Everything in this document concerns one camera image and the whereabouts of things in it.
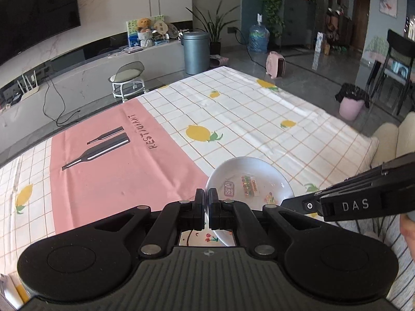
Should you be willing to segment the person right hand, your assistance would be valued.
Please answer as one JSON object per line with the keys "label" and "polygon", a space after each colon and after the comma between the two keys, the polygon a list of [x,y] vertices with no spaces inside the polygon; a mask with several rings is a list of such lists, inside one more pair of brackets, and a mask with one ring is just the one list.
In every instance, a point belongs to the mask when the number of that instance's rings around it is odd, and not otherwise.
{"label": "person right hand", "polygon": [[407,214],[401,214],[399,217],[399,228],[409,248],[411,257],[415,260],[415,222]]}

